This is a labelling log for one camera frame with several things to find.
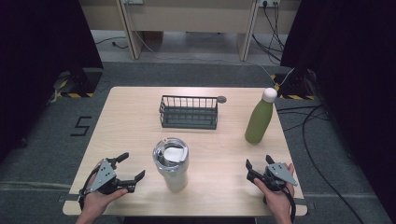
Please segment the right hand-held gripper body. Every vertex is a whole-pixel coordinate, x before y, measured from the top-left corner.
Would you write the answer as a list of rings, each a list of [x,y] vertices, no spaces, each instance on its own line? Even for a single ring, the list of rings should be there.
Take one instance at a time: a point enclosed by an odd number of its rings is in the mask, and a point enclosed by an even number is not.
[[[285,163],[275,162],[265,167],[263,174],[258,174],[260,181],[271,191],[280,191],[287,183],[297,187],[298,182],[288,170]]]

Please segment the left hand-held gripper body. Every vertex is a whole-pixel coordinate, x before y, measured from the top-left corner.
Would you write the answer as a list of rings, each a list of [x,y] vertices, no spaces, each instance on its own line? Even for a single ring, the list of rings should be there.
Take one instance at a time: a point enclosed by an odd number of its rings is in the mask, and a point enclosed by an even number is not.
[[[85,187],[86,193],[99,191],[102,194],[112,194],[119,189],[126,189],[133,193],[137,180],[119,180],[117,178],[116,163],[124,161],[124,158],[104,159],[102,163],[93,170],[95,178],[92,183]]]

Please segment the white tumbler with clear lid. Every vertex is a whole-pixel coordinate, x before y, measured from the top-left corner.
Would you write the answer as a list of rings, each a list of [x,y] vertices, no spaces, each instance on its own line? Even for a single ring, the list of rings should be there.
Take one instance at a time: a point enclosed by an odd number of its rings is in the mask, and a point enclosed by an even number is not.
[[[165,137],[154,147],[152,159],[172,192],[182,191],[188,184],[189,147],[179,138]]]

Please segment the green bottle with white cap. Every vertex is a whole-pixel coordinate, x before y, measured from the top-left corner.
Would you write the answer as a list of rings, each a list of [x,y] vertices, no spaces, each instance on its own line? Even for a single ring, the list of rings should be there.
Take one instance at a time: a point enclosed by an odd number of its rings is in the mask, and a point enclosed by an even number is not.
[[[245,138],[250,144],[256,145],[262,140],[272,119],[276,97],[277,91],[274,88],[266,88],[254,107],[245,132]]]

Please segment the dark wire basket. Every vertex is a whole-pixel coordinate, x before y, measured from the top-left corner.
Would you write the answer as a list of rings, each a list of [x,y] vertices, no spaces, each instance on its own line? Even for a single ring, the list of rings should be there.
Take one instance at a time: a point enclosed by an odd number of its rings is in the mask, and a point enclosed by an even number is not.
[[[159,112],[163,128],[216,130],[218,98],[163,95]]]

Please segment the person's left hand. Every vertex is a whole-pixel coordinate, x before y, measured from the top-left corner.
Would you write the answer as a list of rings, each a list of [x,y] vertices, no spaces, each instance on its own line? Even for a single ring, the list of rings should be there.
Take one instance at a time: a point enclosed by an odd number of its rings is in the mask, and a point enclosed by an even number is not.
[[[119,189],[108,195],[97,191],[89,193],[85,198],[84,207],[80,215],[84,214],[90,217],[99,218],[106,211],[106,208],[110,203],[116,201],[127,193],[127,189]]]

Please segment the person's right hand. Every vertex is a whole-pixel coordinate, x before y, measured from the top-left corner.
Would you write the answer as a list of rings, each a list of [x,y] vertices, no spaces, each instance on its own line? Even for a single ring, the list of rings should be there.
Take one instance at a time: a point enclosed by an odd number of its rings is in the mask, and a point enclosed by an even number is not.
[[[287,195],[281,191],[269,190],[259,179],[254,179],[254,184],[261,190],[268,209],[272,212],[273,217],[290,216],[290,201]]]

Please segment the black stand base striped tape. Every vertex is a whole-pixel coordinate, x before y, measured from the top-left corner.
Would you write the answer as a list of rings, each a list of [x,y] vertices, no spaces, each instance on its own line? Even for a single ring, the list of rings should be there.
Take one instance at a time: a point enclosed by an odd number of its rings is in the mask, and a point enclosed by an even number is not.
[[[277,96],[291,100],[314,100],[314,90],[310,84],[309,71],[292,68],[286,73],[271,75]]]
[[[100,68],[80,68],[60,74],[60,86],[56,87],[57,97],[91,98],[101,79]]]

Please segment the dark curtain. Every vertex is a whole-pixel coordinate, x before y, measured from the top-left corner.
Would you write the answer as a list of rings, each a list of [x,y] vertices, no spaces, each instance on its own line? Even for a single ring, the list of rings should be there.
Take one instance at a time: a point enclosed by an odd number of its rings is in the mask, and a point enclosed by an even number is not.
[[[29,132],[62,72],[102,66],[78,0],[0,0],[0,161]]]
[[[316,73],[349,150],[396,224],[396,0],[301,0],[281,62]]]

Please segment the beige wooden desk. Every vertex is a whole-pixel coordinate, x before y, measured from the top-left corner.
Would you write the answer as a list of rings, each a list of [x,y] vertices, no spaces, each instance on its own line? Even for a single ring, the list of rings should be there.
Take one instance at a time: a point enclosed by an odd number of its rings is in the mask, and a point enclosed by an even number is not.
[[[280,0],[260,7],[259,0],[78,0],[93,30],[122,30],[131,58],[137,60],[145,32],[235,34],[239,59],[248,58],[252,37],[290,32],[302,0]]]

